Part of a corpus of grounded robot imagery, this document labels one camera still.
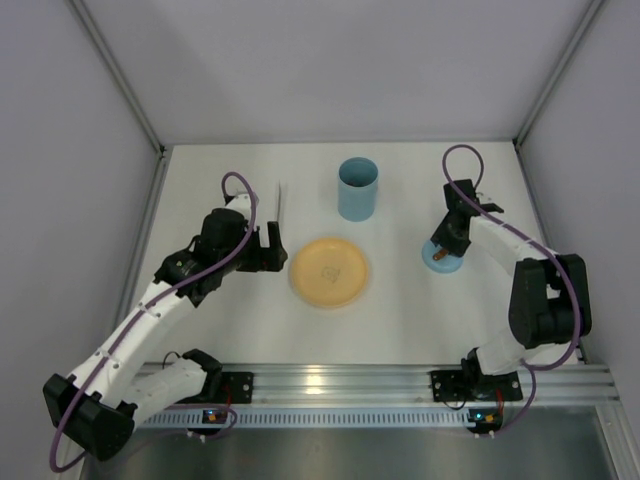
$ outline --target yellow plate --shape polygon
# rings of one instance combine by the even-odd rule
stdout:
[[[318,307],[341,307],[364,290],[369,267],[362,251],[342,238],[319,238],[291,264],[291,281],[302,298]]]

